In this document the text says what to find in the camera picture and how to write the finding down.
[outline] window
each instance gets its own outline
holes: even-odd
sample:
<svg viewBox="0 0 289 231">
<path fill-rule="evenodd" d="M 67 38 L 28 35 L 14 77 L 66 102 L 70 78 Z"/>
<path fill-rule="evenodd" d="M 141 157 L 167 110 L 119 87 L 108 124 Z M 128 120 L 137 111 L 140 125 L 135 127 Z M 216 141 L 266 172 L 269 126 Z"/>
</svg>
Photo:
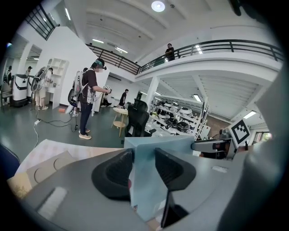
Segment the window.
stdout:
<svg viewBox="0 0 289 231">
<path fill-rule="evenodd" d="M 270 132 L 256 132 L 253 144 L 260 141 L 267 141 L 272 138 L 272 134 Z"/>
</svg>

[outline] round ceiling light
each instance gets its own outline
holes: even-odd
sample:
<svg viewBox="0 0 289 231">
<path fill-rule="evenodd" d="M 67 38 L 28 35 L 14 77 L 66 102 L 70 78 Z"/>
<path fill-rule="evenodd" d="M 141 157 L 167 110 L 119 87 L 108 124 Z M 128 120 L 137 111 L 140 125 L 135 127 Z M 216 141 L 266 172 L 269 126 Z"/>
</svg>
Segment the round ceiling light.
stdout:
<svg viewBox="0 0 289 231">
<path fill-rule="evenodd" d="M 156 12 L 162 12 L 165 9 L 165 5 L 161 1 L 154 1 L 152 3 L 152 9 Z"/>
</svg>

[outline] balcony railing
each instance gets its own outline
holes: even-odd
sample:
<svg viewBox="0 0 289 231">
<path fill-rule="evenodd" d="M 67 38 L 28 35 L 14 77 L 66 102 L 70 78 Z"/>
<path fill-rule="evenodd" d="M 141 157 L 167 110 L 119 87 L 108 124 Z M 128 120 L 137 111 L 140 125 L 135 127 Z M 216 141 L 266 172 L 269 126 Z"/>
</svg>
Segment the balcony railing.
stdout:
<svg viewBox="0 0 289 231">
<path fill-rule="evenodd" d="M 25 19 L 38 34 L 45 40 L 51 35 L 55 28 L 55 23 L 51 21 L 41 4 L 39 4 Z"/>
<path fill-rule="evenodd" d="M 182 47 L 175 50 L 174 53 L 169 56 L 164 54 L 163 56 L 160 56 L 155 60 L 143 65 L 141 67 L 140 73 L 174 59 L 180 59 L 191 55 L 228 51 L 257 53 L 259 55 L 270 57 L 276 61 L 283 61 L 284 59 L 280 48 L 263 42 L 239 39 L 212 40 Z"/>
<path fill-rule="evenodd" d="M 140 71 L 140 66 L 136 63 L 126 59 L 123 56 L 117 55 L 113 53 L 112 51 L 107 51 L 105 49 L 88 45 L 87 46 L 92 50 L 94 54 L 97 55 L 98 58 L 102 58 L 106 63 L 110 63 L 112 65 L 115 65 L 118 68 L 122 68 L 124 70 L 127 70 L 128 72 L 132 74 L 138 74 Z"/>
</svg>

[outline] sneakers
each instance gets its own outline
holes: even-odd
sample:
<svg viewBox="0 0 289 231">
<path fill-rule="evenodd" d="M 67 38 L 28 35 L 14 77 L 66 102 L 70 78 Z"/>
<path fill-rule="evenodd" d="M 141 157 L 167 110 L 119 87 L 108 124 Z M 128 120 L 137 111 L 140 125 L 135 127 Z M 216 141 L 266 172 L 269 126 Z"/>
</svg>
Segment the sneakers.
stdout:
<svg viewBox="0 0 289 231">
<path fill-rule="evenodd" d="M 82 139 L 91 139 L 92 137 L 91 137 L 91 135 L 87 135 L 87 134 L 85 134 L 85 135 L 79 134 L 79 138 L 82 138 Z"/>
<path fill-rule="evenodd" d="M 86 128 L 86 129 L 85 129 L 85 132 L 88 133 L 88 132 L 90 132 L 90 130 Z"/>
</svg>

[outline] office chair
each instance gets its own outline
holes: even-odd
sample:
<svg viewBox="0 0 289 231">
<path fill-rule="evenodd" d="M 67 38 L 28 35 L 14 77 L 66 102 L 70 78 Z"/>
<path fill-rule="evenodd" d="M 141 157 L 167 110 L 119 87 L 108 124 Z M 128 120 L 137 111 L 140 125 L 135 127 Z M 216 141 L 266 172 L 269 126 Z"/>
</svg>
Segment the office chair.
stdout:
<svg viewBox="0 0 289 231">
<path fill-rule="evenodd" d="M 149 114 L 146 102 L 135 99 L 135 103 L 128 106 L 128 125 L 125 128 L 126 137 L 150 137 L 156 131 L 152 129 L 145 131 L 145 125 L 148 122 Z"/>
</svg>

